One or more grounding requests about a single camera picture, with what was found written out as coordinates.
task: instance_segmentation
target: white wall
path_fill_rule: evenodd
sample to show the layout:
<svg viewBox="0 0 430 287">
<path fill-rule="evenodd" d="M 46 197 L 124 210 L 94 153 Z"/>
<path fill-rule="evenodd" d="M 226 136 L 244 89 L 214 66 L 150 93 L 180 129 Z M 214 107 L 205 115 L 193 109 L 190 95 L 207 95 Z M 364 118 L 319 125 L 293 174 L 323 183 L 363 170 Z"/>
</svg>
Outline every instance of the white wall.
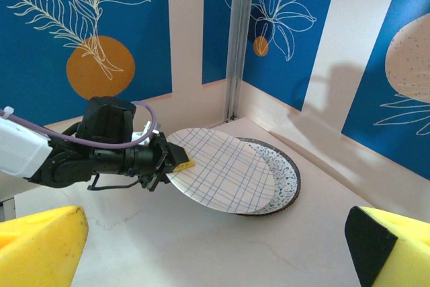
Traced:
<svg viewBox="0 0 430 287">
<path fill-rule="evenodd" d="M 376 207 L 430 222 L 429 181 L 341 134 L 390 2 L 332 0 L 302 112 L 243 83 L 240 116 Z"/>
<path fill-rule="evenodd" d="M 169 0 L 173 93 L 146 100 L 166 134 L 192 126 L 211 126 L 224 119 L 225 81 L 202 85 L 203 0 Z M 134 127 L 141 130 L 149 115 L 139 108 Z M 68 120 L 49 128 L 62 131 Z M 0 201 L 33 188 L 23 179 L 0 173 Z"/>
</svg>

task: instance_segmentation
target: white table surface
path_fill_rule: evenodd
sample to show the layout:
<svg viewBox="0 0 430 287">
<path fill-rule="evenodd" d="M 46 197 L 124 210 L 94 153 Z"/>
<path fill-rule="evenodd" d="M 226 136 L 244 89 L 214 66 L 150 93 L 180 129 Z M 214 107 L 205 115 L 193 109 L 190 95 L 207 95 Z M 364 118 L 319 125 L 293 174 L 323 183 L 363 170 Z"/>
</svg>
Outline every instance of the white table surface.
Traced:
<svg viewBox="0 0 430 287">
<path fill-rule="evenodd" d="M 200 206 L 171 184 L 89 192 L 82 183 L 17 195 L 17 216 L 84 207 L 89 236 L 73 286 L 359 286 L 343 229 L 352 206 L 369 204 L 248 119 L 217 129 L 289 155 L 301 173 L 298 199 L 273 216 L 244 218 Z"/>
</svg>

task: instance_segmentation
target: yellow sponge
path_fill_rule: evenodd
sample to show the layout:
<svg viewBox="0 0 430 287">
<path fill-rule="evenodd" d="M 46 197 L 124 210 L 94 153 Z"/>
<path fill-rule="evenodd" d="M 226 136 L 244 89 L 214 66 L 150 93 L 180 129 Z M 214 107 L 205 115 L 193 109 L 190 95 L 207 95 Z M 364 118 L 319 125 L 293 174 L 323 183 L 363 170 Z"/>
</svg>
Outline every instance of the yellow sponge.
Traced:
<svg viewBox="0 0 430 287">
<path fill-rule="evenodd" d="M 345 236 L 362 286 L 430 287 L 430 224 L 353 207 Z"/>
<path fill-rule="evenodd" d="M 87 236 L 79 206 L 0 223 L 0 287 L 70 286 Z"/>
</svg>

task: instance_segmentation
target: stacked plates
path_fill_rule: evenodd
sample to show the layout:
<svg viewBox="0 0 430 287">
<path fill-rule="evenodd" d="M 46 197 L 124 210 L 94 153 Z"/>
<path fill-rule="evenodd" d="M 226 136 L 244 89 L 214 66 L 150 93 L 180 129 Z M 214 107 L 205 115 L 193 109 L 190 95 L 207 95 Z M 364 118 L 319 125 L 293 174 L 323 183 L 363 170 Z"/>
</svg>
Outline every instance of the stacked plates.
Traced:
<svg viewBox="0 0 430 287">
<path fill-rule="evenodd" d="M 265 142 L 205 128 L 180 130 L 168 141 L 183 147 L 196 163 L 168 174 L 171 183 L 204 206 L 261 216 L 287 208 L 298 196 L 297 166 Z"/>
</svg>

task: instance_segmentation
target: blue wallpaper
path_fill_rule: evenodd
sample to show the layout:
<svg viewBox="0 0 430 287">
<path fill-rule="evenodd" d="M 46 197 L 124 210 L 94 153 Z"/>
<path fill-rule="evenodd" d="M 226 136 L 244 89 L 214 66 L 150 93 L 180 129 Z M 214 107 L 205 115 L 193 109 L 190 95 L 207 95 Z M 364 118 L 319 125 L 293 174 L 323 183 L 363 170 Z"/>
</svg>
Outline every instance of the blue wallpaper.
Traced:
<svg viewBox="0 0 430 287">
<path fill-rule="evenodd" d="M 429 55 L 430 0 L 392 0 L 342 130 L 427 179 Z"/>
<path fill-rule="evenodd" d="M 253 0 L 243 79 L 301 110 L 331 0 Z M 204 1 L 203 83 L 225 78 L 231 0 Z"/>
<path fill-rule="evenodd" d="M 168 0 L 0 0 L 0 106 L 38 124 L 172 91 Z"/>
</svg>

